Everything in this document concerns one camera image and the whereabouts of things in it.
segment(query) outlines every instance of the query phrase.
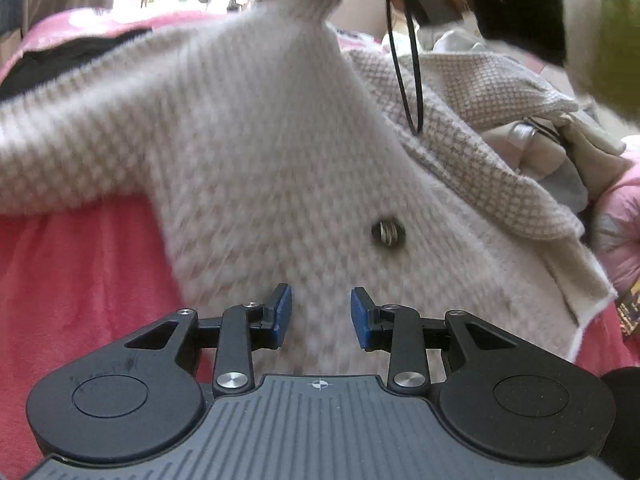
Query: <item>pink bedspread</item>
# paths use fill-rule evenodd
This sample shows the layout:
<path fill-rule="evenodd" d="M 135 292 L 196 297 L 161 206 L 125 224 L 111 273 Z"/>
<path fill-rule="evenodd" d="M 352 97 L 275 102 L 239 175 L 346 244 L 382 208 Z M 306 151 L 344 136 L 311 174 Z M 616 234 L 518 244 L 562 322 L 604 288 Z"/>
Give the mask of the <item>pink bedspread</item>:
<path fill-rule="evenodd" d="M 108 16 L 97 16 L 80 11 L 78 28 L 85 35 L 113 30 L 104 27 Z M 160 21 L 142 25 L 167 23 L 154 20 Z M 32 32 L 26 38 L 32 48 L 52 44 Z M 358 36 L 341 36 L 340 43 L 371 46 Z M 24 415 L 27 395 L 40 378 L 180 306 L 144 197 L 108 198 L 50 216 L 0 217 L 0 472 L 17 480 L 41 459 Z M 584 336 L 577 363 L 597 375 L 638 363 L 640 344 L 623 345 L 616 316 L 610 306 Z M 207 380 L 206 374 L 199 379 Z"/>

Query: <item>black button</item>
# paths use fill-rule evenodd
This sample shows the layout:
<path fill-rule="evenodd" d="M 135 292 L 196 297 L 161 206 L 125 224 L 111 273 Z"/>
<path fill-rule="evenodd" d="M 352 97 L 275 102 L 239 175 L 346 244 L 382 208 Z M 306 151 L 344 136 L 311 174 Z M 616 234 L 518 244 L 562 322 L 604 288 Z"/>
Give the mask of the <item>black button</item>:
<path fill-rule="evenodd" d="M 394 249 L 404 244 L 406 232 L 395 217 L 381 218 L 371 226 L 371 236 L 377 245 Z"/>

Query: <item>silver screw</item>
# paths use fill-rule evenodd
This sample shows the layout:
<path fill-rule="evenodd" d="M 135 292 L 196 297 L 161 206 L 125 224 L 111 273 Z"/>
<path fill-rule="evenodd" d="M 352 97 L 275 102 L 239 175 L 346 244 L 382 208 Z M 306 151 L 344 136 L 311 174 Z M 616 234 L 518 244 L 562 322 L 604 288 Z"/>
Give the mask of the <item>silver screw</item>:
<path fill-rule="evenodd" d="M 223 388 L 233 390 L 245 386 L 245 384 L 249 382 L 249 378 L 240 372 L 227 372 L 226 374 L 220 375 L 216 382 Z"/>
<path fill-rule="evenodd" d="M 394 382 L 398 386 L 404 386 L 405 388 L 417 388 L 424 384 L 424 375 L 418 372 L 400 372 L 394 377 Z"/>

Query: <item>red fabric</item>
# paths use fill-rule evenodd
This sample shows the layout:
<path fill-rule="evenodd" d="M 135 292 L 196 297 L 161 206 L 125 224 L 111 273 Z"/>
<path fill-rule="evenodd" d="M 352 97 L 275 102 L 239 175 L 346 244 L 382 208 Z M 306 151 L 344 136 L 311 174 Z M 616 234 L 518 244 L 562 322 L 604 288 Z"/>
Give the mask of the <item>red fabric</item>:
<path fill-rule="evenodd" d="M 0 471 L 17 480 L 42 458 L 24 415 L 40 378 L 179 307 L 145 198 L 0 217 Z M 594 320 L 580 366 L 600 375 L 638 361 L 617 323 L 612 307 Z"/>

